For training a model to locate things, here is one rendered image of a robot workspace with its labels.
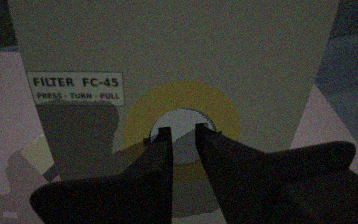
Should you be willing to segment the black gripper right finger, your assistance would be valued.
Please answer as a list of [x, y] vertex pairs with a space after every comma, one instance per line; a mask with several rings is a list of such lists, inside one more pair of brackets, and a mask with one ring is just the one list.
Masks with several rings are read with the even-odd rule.
[[280, 181], [346, 166], [346, 141], [264, 153], [195, 124], [195, 144], [226, 224], [265, 224]]

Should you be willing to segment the grey cylinder with two slots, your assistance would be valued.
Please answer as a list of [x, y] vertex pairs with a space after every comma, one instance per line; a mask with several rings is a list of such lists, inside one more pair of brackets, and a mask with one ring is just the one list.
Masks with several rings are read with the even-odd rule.
[[211, 119], [203, 112], [191, 108], [172, 110], [160, 117], [151, 129], [151, 143], [165, 128], [170, 127], [173, 164], [192, 163], [200, 159], [195, 144], [195, 124], [215, 131]]

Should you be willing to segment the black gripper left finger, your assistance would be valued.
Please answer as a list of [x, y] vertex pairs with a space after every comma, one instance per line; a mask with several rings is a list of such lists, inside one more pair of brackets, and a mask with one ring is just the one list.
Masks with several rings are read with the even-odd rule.
[[171, 224], [172, 187], [171, 131], [165, 127], [121, 174], [48, 183], [29, 201], [44, 224]]

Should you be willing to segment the beige flat rectangular block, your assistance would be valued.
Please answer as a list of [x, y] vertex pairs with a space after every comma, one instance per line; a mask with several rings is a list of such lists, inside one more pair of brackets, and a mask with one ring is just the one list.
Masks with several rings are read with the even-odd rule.
[[56, 167], [45, 134], [38, 136], [20, 153], [42, 176], [47, 176]]

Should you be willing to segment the beige flat panel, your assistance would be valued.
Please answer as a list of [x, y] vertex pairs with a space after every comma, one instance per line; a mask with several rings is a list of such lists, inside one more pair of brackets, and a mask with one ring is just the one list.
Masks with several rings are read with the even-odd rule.
[[[7, 0], [61, 181], [125, 171], [191, 108], [289, 150], [340, 0]], [[226, 224], [202, 161], [173, 164], [171, 224]]]

